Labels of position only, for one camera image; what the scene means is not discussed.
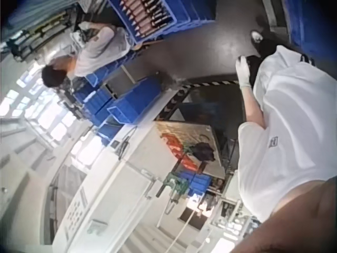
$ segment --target sneaker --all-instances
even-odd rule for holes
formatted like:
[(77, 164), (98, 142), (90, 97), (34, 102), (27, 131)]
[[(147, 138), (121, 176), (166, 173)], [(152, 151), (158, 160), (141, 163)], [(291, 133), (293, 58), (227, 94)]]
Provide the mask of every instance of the sneaker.
[(252, 40), (257, 44), (259, 44), (263, 40), (263, 37), (262, 37), (261, 33), (257, 32), (257, 31), (252, 31), (251, 37), (252, 37)]

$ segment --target worker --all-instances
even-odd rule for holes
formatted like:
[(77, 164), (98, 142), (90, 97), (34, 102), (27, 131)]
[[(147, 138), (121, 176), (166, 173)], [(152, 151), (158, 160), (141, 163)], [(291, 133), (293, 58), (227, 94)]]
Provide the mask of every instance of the worker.
[(337, 252), (337, 81), (297, 52), (272, 51), (253, 89), (246, 57), (236, 61), (246, 114), (239, 191), (262, 224), (232, 253)]
[(81, 22), (82, 30), (99, 30), (77, 55), (57, 57), (42, 69), (42, 80), (47, 87), (59, 87), (66, 77), (84, 77), (100, 67), (124, 57), (131, 49), (138, 50), (128, 32), (111, 24)]

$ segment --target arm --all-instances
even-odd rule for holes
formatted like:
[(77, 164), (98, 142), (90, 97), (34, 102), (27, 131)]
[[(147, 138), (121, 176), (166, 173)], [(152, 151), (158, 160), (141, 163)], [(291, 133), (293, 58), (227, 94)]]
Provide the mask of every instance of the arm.
[(88, 21), (83, 21), (78, 26), (82, 30), (89, 30), (89, 29), (101, 30), (104, 27), (109, 27), (114, 32), (116, 32), (116, 26), (112, 24), (106, 24), (106, 23), (92, 23)]
[(111, 28), (114, 32), (116, 32), (116, 26), (112, 24), (105, 24), (105, 23), (90, 23), (89, 28), (90, 29), (96, 29), (96, 30), (101, 30), (104, 27), (109, 27)]
[(246, 57), (239, 57), (239, 59), (236, 60), (235, 66), (242, 92), (246, 120), (247, 122), (254, 122), (265, 129), (263, 112), (261, 111), (259, 104), (254, 97), (252, 87), (249, 83), (250, 71)]
[(246, 111), (247, 122), (255, 122), (265, 129), (265, 122), (263, 117), (263, 112), (261, 111), (250, 87), (241, 88), (244, 108)]

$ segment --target white shirt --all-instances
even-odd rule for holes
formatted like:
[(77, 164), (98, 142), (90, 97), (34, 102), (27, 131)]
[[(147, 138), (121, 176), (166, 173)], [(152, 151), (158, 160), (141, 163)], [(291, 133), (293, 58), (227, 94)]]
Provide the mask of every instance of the white shirt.
[(263, 61), (254, 95), (266, 129), (239, 127), (239, 191), (262, 222), (290, 190), (337, 176), (337, 81), (300, 57), (278, 46)]
[(124, 57), (131, 49), (131, 42), (125, 29), (118, 27), (114, 32), (109, 27), (102, 28), (79, 53), (74, 70), (75, 76), (86, 76), (100, 67)]

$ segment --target rack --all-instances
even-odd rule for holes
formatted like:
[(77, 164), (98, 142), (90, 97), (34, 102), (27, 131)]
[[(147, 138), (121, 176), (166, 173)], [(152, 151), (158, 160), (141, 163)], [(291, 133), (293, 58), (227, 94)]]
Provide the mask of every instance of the rack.
[(109, 0), (136, 44), (214, 22), (209, 2), (212, 1)]

